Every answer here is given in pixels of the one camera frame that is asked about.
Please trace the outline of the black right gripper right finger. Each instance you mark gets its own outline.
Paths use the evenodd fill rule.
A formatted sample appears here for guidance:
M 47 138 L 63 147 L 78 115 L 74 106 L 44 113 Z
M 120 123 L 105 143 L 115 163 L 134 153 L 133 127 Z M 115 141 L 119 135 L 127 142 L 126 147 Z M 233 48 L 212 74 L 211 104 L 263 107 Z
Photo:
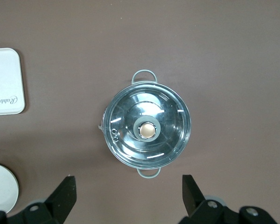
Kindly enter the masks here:
M 188 216 L 179 224 L 277 224 L 262 208 L 243 206 L 234 212 L 215 199 L 206 199 L 192 175 L 182 176 L 182 199 Z

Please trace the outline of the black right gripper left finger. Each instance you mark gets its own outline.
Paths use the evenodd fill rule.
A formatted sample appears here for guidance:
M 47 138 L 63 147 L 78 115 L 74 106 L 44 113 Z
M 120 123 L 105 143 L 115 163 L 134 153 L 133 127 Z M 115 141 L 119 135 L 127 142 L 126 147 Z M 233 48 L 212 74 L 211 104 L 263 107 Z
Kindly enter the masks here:
M 67 176 L 44 202 L 33 203 L 11 217 L 0 210 L 0 224 L 63 224 L 76 201 L 76 179 Z

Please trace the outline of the cream round plate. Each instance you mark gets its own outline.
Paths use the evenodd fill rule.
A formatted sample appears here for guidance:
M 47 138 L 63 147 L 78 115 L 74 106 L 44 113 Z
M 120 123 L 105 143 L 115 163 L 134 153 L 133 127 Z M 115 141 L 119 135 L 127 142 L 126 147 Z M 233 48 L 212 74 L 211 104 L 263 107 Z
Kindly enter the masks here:
M 19 184 L 15 175 L 0 165 L 0 210 L 8 213 L 16 205 L 19 196 Z

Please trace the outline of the cream rabbit print tray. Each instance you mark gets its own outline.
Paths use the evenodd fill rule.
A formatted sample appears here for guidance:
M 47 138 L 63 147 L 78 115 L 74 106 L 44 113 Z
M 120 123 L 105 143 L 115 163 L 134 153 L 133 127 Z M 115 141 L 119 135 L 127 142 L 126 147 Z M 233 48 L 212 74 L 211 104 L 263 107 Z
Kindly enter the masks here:
M 0 48 L 0 115 L 21 113 L 26 106 L 19 54 Z

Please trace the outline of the brown table cover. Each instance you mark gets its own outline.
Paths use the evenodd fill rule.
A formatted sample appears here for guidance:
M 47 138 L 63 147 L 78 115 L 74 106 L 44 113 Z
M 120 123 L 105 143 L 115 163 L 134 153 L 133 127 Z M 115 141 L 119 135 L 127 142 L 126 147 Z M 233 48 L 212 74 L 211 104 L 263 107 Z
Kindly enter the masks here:
M 280 0 L 0 0 L 0 48 L 21 57 L 25 110 L 0 116 L 0 164 L 18 178 L 10 215 L 77 182 L 65 224 L 177 224 L 182 176 L 280 224 Z M 138 70 L 192 120 L 154 179 L 118 161 L 98 125 Z

